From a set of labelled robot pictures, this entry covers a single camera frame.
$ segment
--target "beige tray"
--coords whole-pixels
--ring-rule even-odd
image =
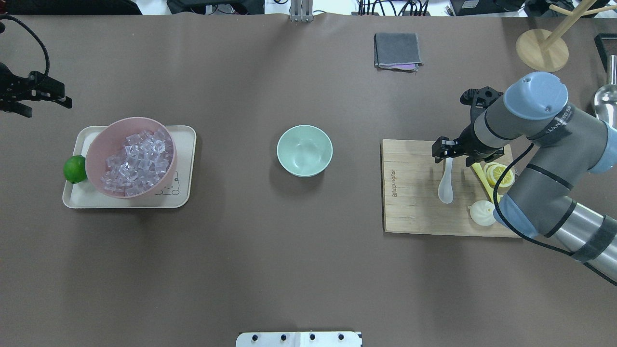
[[[84,128],[75,141],[73,155],[86,156],[90,144],[106,126],[91,126]],[[197,135],[195,130],[187,125],[167,125],[178,150],[178,165],[173,181],[163,187],[154,196],[144,196],[135,199],[115,199],[103,195],[89,182],[83,181],[72,185],[65,182],[62,192],[62,202],[72,209],[108,209],[108,208],[178,208],[189,199],[191,194],[191,178],[195,159]]]
[[[499,223],[489,227],[475,224],[468,206],[488,197],[465,157],[452,164],[454,201],[442,203],[437,187],[444,165],[431,157],[432,141],[383,140],[381,143],[384,229],[391,233],[459,236],[517,237]],[[512,162],[510,146],[496,160]]]

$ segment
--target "gray cloth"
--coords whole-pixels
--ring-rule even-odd
[[[416,33],[375,34],[375,67],[416,71],[422,64]]]

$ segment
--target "wooden coat rack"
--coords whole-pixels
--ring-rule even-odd
[[[561,38],[574,23],[584,15],[596,14],[617,9],[617,5],[600,9],[588,10],[596,0],[582,0],[573,11],[551,5],[555,12],[567,17],[551,32],[544,29],[533,29],[524,32],[516,41],[516,53],[530,68],[538,71],[555,72],[568,62],[568,46]]]

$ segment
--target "metal clamp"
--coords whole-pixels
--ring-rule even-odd
[[[289,19],[292,22],[312,22],[313,0],[291,0]]]

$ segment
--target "bowl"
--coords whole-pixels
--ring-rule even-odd
[[[142,193],[124,196],[121,193],[113,193],[109,190],[103,189],[103,182],[101,177],[107,171],[106,159],[118,153],[122,148],[122,144],[125,142],[126,137],[133,134],[137,134],[143,130],[150,132],[156,132],[158,129],[163,129],[170,138],[172,138],[173,144],[173,156],[172,161],[167,169],[167,173],[150,189],[143,191]],[[101,193],[118,199],[135,199],[142,196],[149,196],[156,191],[160,191],[160,187],[167,185],[173,179],[173,174],[178,164],[178,155],[176,152],[176,144],[173,142],[173,137],[169,134],[169,131],[164,125],[156,120],[145,117],[131,117],[121,119],[115,123],[110,124],[105,130],[103,130],[97,137],[95,137],[92,144],[88,148],[86,154],[86,175],[92,185]]]
[[[332,141],[323,130],[313,125],[296,125],[278,140],[276,156],[290,174],[315,176],[332,160]]]

